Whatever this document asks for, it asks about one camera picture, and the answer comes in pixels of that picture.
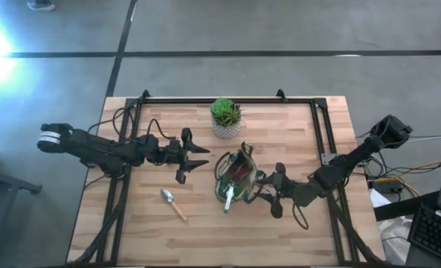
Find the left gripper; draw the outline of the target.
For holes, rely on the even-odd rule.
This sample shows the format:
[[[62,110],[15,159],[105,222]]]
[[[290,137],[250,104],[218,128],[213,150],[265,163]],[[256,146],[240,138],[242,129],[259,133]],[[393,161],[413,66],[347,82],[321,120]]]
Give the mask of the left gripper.
[[[169,141],[169,144],[158,147],[156,150],[156,164],[179,164],[176,171],[176,181],[183,185],[186,181],[186,173],[190,173],[193,169],[209,163],[208,160],[189,160],[186,159],[186,152],[191,153],[209,153],[206,148],[197,146],[193,143],[193,134],[190,128],[185,127],[181,131],[181,142],[177,139]]]

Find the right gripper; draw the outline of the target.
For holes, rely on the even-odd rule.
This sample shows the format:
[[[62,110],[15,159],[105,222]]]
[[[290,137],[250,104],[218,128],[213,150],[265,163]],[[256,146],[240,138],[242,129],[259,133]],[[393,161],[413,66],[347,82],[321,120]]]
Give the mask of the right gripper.
[[[276,194],[261,194],[263,198],[270,204],[270,213],[273,218],[281,218],[283,216],[283,207],[280,203],[281,197],[293,197],[294,190],[298,186],[298,182],[291,180],[286,175],[286,167],[283,163],[277,162],[275,170],[271,175],[266,176],[264,173],[259,178],[259,182],[273,182]]]

